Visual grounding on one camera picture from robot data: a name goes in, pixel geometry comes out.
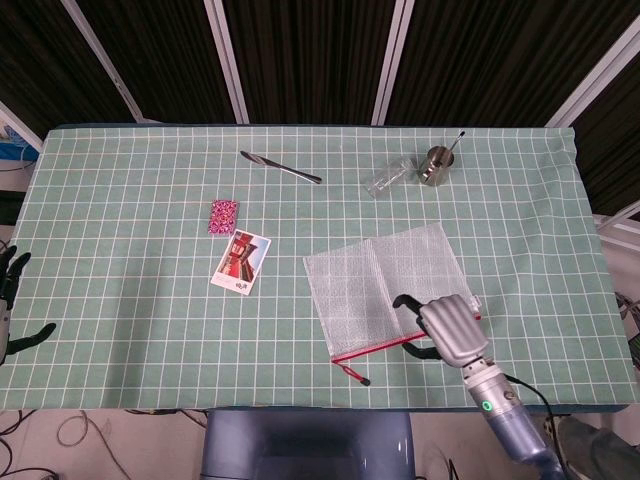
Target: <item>clear plastic cup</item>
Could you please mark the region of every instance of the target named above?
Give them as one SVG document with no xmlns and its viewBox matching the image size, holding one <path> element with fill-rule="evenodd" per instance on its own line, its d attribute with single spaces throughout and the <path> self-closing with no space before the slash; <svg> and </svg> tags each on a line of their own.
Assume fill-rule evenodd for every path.
<svg viewBox="0 0 640 480">
<path fill-rule="evenodd" d="M 407 173 L 414 172 L 415 166 L 410 158 L 400 158 L 377 169 L 373 178 L 364 183 L 364 188 L 373 198 L 387 191 L 394 183 L 399 182 Z"/>
</svg>

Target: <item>black curtain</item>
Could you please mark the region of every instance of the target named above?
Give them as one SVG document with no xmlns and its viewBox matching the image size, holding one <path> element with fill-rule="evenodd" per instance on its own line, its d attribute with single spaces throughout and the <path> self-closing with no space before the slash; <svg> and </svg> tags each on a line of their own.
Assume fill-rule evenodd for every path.
<svg viewBox="0 0 640 480">
<path fill-rule="evenodd" d="M 0 3 L 0 100 L 41 138 L 63 123 L 133 121 L 58 0 Z"/>
<path fill-rule="evenodd" d="M 542 127 L 638 14 L 628 0 L 417 0 L 387 124 Z"/>
<path fill-rule="evenodd" d="M 393 0 L 224 6 L 251 123 L 371 123 Z"/>
<path fill-rule="evenodd" d="M 78 0 L 146 118 L 235 123 L 202 0 Z"/>
<path fill-rule="evenodd" d="M 639 200 L 640 55 L 607 85 L 573 127 L 578 169 L 593 212 L 613 215 Z"/>
</svg>

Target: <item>metal frame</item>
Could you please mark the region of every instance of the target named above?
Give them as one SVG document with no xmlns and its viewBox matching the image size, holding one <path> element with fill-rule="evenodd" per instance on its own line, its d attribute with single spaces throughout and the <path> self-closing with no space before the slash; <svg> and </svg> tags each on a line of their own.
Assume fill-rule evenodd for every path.
<svg viewBox="0 0 640 480">
<path fill-rule="evenodd" d="M 98 61 L 100 61 L 100 63 L 102 64 L 102 67 L 107 72 L 107 75 L 109 75 L 109 78 L 115 85 L 118 93 L 120 93 L 120 96 L 124 100 L 124 103 L 127 105 L 127 108 L 129 108 L 129 111 L 131 112 L 131 115 L 133 116 L 135 121 L 138 123 L 148 122 L 148 120 L 145 119 L 142 115 L 140 107 L 125 85 L 124 80 L 122 80 L 122 77 L 116 70 L 116 67 L 111 62 L 109 55 L 107 55 L 107 52 L 100 43 L 100 40 L 98 40 L 98 37 L 91 28 L 91 25 L 89 25 L 87 18 L 82 13 L 82 10 L 80 10 L 80 6 L 76 3 L 76 0 L 60 0 L 60 3 L 62 3 L 65 10 L 71 17 L 71 20 L 73 20 L 73 23 L 75 23 L 76 27 L 78 27 L 78 30 L 80 30 L 80 33 L 82 33 L 82 36 L 89 44 L 89 47 L 91 48 L 93 53 L 96 55 L 96 57 L 98 57 Z"/>
<path fill-rule="evenodd" d="M 18 134 L 24 138 L 29 145 L 35 148 L 39 153 L 42 152 L 44 142 L 31 130 L 27 125 L 14 114 L 9 107 L 0 101 L 0 119 L 13 128 Z"/>
<path fill-rule="evenodd" d="M 640 52 L 640 16 L 638 16 L 569 98 L 547 122 L 547 128 L 569 127 L 607 85 Z"/>
<path fill-rule="evenodd" d="M 224 80 L 227 84 L 236 123 L 248 124 L 250 123 L 249 114 L 247 113 L 247 105 L 245 104 L 244 94 L 242 93 L 242 84 L 240 82 L 240 75 L 238 74 L 236 57 L 233 53 L 233 44 L 231 43 L 231 36 L 229 35 L 224 5 L 222 4 L 222 0 L 204 0 L 204 6 L 207 10 L 211 33 L 216 43 L 216 50 L 218 51 L 220 66 L 222 67 Z"/>
<path fill-rule="evenodd" d="M 371 125 L 384 125 L 415 0 L 396 0 Z"/>
<path fill-rule="evenodd" d="M 618 245 L 628 250 L 634 250 L 636 252 L 640 252 L 640 245 L 634 245 L 629 242 L 608 237 L 603 233 L 605 230 L 608 230 L 610 228 L 615 228 L 617 230 L 624 230 L 626 232 L 640 235 L 640 228 L 636 228 L 630 225 L 625 225 L 623 223 L 620 223 L 623 220 L 627 220 L 631 218 L 638 212 L 640 212 L 640 200 L 632 203 L 631 205 L 626 206 L 625 208 L 621 209 L 611 217 L 602 216 L 600 218 L 595 218 L 596 230 L 598 231 L 598 234 L 600 234 L 600 239 L 603 242 L 612 243 L 614 245 Z"/>
</svg>

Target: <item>postcard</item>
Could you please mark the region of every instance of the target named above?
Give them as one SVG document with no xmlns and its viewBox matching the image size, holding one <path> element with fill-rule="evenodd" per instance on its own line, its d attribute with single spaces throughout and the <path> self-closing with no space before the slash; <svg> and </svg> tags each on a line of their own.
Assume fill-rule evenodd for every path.
<svg viewBox="0 0 640 480">
<path fill-rule="evenodd" d="M 211 283 L 243 295 L 249 295 L 271 240 L 236 230 L 213 274 Z"/>
</svg>

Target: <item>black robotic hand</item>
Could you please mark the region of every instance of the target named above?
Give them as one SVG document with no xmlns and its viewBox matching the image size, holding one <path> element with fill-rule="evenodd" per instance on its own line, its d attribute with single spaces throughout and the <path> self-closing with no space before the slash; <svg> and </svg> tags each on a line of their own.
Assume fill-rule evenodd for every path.
<svg viewBox="0 0 640 480">
<path fill-rule="evenodd" d="M 0 365 L 4 363 L 7 355 L 14 355 L 44 342 L 56 328 L 55 323 L 47 323 L 31 337 L 9 340 L 11 310 L 18 293 L 20 275 L 31 258 L 30 253 L 24 253 L 9 266 L 17 250 L 13 245 L 0 254 Z"/>
</svg>

